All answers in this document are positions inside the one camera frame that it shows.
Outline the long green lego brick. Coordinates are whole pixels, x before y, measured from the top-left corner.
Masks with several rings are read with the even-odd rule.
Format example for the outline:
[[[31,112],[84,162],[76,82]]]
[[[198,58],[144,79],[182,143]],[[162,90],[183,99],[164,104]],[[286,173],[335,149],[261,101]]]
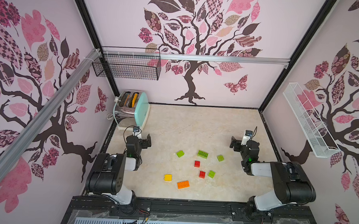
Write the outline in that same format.
[[[199,150],[197,156],[202,157],[203,159],[207,159],[208,153],[205,151]]]

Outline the yellow lego brick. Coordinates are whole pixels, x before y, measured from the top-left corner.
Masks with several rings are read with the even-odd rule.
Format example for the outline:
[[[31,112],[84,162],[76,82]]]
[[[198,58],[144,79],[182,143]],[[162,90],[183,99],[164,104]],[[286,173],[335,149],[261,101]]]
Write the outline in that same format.
[[[172,181],[172,175],[171,174],[166,174],[164,176],[164,181],[165,182],[171,182]]]

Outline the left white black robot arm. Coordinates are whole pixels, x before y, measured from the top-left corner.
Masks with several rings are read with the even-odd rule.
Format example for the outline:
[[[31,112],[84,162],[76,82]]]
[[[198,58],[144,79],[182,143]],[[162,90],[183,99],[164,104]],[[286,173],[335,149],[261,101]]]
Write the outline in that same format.
[[[143,149],[151,147],[151,136],[146,139],[130,135],[126,138],[126,151],[122,154],[100,153],[85,184],[87,196],[103,196],[120,206],[134,202],[135,192],[123,185],[126,171],[137,171],[142,164]]]

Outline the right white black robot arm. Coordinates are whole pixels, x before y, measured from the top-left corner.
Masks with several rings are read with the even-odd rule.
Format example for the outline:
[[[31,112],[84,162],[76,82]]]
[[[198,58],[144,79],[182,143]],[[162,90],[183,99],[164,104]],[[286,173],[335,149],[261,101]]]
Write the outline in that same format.
[[[272,179],[273,190],[249,198],[245,213],[250,220],[285,205],[306,205],[316,200],[316,191],[302,166],[297,162],[260,162],[260,144],[248,137],[231,138],[230,146],[242,157],[243,171],[249,176]]]

